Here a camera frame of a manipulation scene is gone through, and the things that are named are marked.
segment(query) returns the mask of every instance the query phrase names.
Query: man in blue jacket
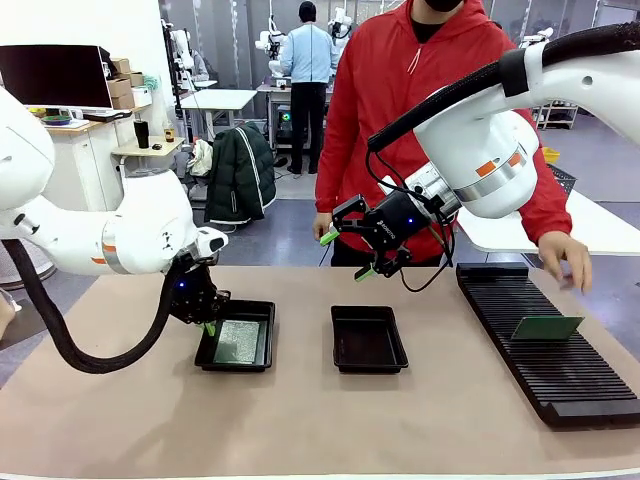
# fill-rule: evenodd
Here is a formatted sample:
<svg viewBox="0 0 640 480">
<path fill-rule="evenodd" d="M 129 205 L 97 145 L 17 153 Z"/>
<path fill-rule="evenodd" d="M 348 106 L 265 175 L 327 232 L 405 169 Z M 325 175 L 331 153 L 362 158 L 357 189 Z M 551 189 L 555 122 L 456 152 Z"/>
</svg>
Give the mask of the man in blue jacket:
<svg viewBox="0 0 640 480">
<path fill-rule="evenodd" d="M 293 141 L 291 165 L 294 175 L 302 173 L 302 147 L 304 127 L 310 125 L 311 160 L 309 173 L 318 173 L 318 160 L 322 151 L 324 104 L 331 69 L 338 66 L 339 52 L 331 36 L 314 25 L 316 7 L 302 2 L 298 11 L 301 27 L 289 33 L 280 65 L 285 75 L 291 75 L 291 122 Z"/>
</svg>

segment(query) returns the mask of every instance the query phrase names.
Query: blue jacket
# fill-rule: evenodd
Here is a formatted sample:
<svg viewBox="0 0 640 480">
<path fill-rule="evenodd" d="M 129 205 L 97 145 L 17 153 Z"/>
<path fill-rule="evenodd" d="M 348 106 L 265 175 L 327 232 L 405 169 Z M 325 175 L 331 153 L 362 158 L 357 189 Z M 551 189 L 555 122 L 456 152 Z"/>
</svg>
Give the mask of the blue jacket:
<svg viewBox="0 0 640 480">
<path fill-rule="evenodd" d="M 331 69 L 338 66 L 339 58 L 331 36 L 308 23 L 289 32 L 280 65 L 285 75 L 291 75 L 291 83 L 329 83 Z"/>
</svg>

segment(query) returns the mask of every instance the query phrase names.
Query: person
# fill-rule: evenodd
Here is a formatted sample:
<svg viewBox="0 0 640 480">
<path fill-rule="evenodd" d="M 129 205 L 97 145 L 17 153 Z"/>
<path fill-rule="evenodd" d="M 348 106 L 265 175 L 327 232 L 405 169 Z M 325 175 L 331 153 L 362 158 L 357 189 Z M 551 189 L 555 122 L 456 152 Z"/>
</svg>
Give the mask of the person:
<svg viewBox="0 0 640 480">
<path fill-rule="evenodd" d="M 302 147 L 307 125 L 311 126 L 309 173 L 315 174 L 318 171 L 327 84 L 331 69 L 337 67 L 339 58 L 331 36 L 314 25 L 315 5 L 312 2 L 302 2 L 298 13 L 303 25 L 289 33 L 289 41 L 280 59 L 283 73 L 291 75 L 293 140 L 291 165 L 287 170 L 294 175 L 302 173 Z"/>
<path fill-rule="evenodd" d="M 315 238 L 328 231 L 331 212 L 342 202 L 359 193 L 370 206 L 383 198 L 365 168 L 369 136 L 434 91 L 512 48 L 504 32 L 487 18 L 481 0 L 407 0 L 356 30 L 340 60 L 329 107 L 316 183 Z M 532 122 L 527 111 L 518 113 Z M 451 141 L 463 140 L 452 132 Z M 382 157 L 404 177 L 427 161 L 412 132 L 383 150 Z M 572 276 L 567 280 L 587 291 L 591 262 L 586 247 L 570 236 L 566 194 L 546 167 L 541 149 L 534 163 L 538 183 L 520 209 L 523 227 L 537 244 L 545 268 L 560 281 L 560 261 L 568 260 Z M 372 165 L 380 177 L 390 173 L 375 160 Z M 426 229 L 409 239 L 407 247 L 422 265 L 439 263 L 442 255 L 442 247 Z M 370 252 L 362 238 L 343 234 L 334 242 L 331 264 L 363 266 L 371 261 Z"/>
<path fill-rule="evenodd" d="M 209 80 L 209 72 L 207 71 L 207 66 L 204 63 L 204 58 L 202 58 L 200 52 L 195 49 L 191 50 L 191 57 L 193 58 L 193 75 L 191 75 L 191 79 L 194 82 L 204 82 Z"/>
</svg>

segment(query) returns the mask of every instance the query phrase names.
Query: tan table mat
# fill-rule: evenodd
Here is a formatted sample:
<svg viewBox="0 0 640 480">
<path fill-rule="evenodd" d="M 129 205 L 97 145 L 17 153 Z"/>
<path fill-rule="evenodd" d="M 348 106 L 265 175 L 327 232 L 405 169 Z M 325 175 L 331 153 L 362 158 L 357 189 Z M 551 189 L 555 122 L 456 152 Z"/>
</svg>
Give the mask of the tan table mat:
<svg viewBox="0 0 640 480">
<path fill-rule="evenodd" d="M 415 269 L 418 284 L 433 270 Z M 170 319 L 152 351 L 105 376 L 48 339 L 0 391 L 0 472 L 131 478 L 327 473 L 564 473 L 640 466 L 640 428 L 553 432 L 537 417 L 446 271 L 421 294 L 352 269 L 216 267 L 234 298 L 274 301 L 274 367 L 193 366 L 201 331 Z M 565 314 L 577 302 L 532 275 Z M 155 313 L 162 277 L 103 277 L 67 315 L 81 348 L 114 355 Z M 390 305 L 410 367 L 341 375 L 330 306 Z M 592 318 L 582 333 L 640 392 L 640 368 Z"/>
</svg>

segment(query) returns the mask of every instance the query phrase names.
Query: black slotted rack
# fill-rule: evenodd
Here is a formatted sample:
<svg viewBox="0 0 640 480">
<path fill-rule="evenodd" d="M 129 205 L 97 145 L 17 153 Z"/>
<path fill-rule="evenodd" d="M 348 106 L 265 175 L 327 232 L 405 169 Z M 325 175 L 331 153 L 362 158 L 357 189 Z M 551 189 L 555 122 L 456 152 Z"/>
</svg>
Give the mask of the black slotted rack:
<svg viewBox="0 0 640 480">
<path fill-rule="evenodd" d="M 540 418 L 554 427 L 640 423 L 640 400 L 578 332 L 511 340 L 522 317 L 562 315 L 525 264 L 459 264 L 458 285 Z"/>
</svg>

